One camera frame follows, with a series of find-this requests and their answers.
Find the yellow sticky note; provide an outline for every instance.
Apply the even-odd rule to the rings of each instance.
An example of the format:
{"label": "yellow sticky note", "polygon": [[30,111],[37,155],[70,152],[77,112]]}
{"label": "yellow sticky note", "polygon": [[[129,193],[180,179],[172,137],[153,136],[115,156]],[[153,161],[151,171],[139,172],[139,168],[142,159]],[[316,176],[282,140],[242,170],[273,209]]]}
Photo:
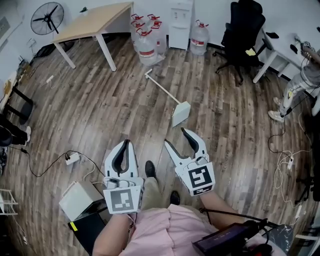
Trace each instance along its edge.
{"label": "yellow sticky note", "polygon": [[73,222],[70,222],[71,227],[73,228],[74,231],[78,231],[76,225]]}

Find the white box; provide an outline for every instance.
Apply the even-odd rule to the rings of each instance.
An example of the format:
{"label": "white box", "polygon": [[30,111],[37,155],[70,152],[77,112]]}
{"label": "white box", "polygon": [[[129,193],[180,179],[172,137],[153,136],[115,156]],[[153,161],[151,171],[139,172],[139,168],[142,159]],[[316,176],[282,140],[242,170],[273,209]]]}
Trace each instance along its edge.
{"label": "white box", "polygon": [[103,191],[111,214],[138,213],[141,209],[144,189],[142,186],[117,187]]}
{"label": "white box", "polygon": [[73,222],[89,206],[103,198],[91,182],[73,182],[63,193],[59,205],[70,221]]}
{"label": "white box", "polygon": [[188,189],[191,196],[212,191],[215,187],[215,173],[212,162],[197,165],[188,164],[185,167],[176,167],[175,173]]}

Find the white table leg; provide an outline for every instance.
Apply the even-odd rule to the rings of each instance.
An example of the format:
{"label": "white table leg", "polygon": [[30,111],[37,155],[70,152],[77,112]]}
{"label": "white table leg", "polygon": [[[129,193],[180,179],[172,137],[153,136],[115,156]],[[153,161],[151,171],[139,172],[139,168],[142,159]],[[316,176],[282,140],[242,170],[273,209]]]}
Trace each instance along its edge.
{"label": "white table leg", "polygon": [[64,57],[64,59],[66,60],[66,62],[68,62],[68,64],[70,65],[70,67],[72,69],[76,68],[76,65],[72,62],[72,60],[69,58],[69,56],[66,54],[66,52],[64,51],[64,49],[61,47],[60,43],[55,42],[54,43],[55,47],[58,49],[58,51],[61,53],[61,55]]}
{"label": "white table leg", "polygon": [[289,66],[290,66],[290,62],[288,62],[286,65],[285,65],[285,67],[284,68],[282,68],[280,71],[279,71],[279,73],[278,73],[278,78],[279,77],[281,77],[282,76],[282,74],[289,68]]}
{"label": "white table leg", "polygon": [[277,55],[278,53],[275,50],[273,50],[269,58],[264,63],[263,67],[260,69],[258,74],[253,79],[254,84],[256,84],[259,81],[259,79],[263,76],[263,74],[266,72],[267,68],[271,65],[272,61],[277,57]]}
{"label": "white table leg", "polygon": [[104,53],[104,56],[105,56],[106,60],[108,61],[109,65],[110,65],[111,70],[112,71],[116,71],[117,70],[116,65],[114,63],[114,60],[111,57],[111,54],[110,54],[110,52],[108,50],[108,47],[106,45],[106,42],[105,42],[102,34],[98,33],[98,34],[95,35],[95,37],[99,42],[99,45],[100,45],[100,47],[101,47],[101,49],[102,49],[102,51]]}

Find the fan blade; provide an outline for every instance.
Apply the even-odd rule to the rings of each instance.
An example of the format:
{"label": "fan blade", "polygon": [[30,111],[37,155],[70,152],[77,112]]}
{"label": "fan blade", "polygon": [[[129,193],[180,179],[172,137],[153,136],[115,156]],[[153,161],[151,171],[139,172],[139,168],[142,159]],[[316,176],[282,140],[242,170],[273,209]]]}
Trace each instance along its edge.
{"label": "fan blade", "polygon": [[33,22],[44,21],[44,20],[45,20],[45,18],[36,18],[33,20]]}
{"label": "fan blade", "polygon": [[54,11],[57,9],[57,7],[58,7],[58,5],[56,7],[54,7],[53,10],[49,13],[50,16],[54,13]]}
{"label": "fan blade", "polygon": [[48,24],[49,29],[52,30],[50,22],[47,22],[47,24]]}

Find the wooden table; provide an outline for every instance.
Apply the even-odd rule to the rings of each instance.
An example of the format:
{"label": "wooden table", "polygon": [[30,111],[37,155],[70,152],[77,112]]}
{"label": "wooden table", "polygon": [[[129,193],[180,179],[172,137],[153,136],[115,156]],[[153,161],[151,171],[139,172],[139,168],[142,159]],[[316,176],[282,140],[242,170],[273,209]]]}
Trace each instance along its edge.
{"label": "wooden table", "polygon": [[[6,93],[3,97],[3,99],[0,102],[0,114],[3,113],[5,116],[8,111],[14,113],[18,117],[20,117],[20,124],[24,125],[27,120],[29,119],[29,116],[32,112],[34,102],[32,99],[28,98],[26,95],[24,95],[21,91],[18,90],[17,88],[17,72],[13,72],[10,77],[8,78],[11,82],[11,87],[8,93]],[[23,104],[22,108],[20,111],[16,110],[12,106],[9,105],[9,99],[12,95],[12,93],[16,93],[19,95],[22,99],[25,100],[25,103]]]}
{"label": "wooden table", "polygon": [[62,54],[64,59],[69,63],[71,68],[75,68],[75,64],[68,57],[66,52],[59,43],[79,39],[84,37],[95,36],[99,45],[108,61],[112,71],[116,71],[116,65],[112,59],[107,45],[104,41],[102,33],[116,18],[132,7],[133,2],[115,3],[104,5],[97,8],[89,9],[86,15],[81,15],[73,20],[62,32],[60,32],[52,41],[55,47]]}

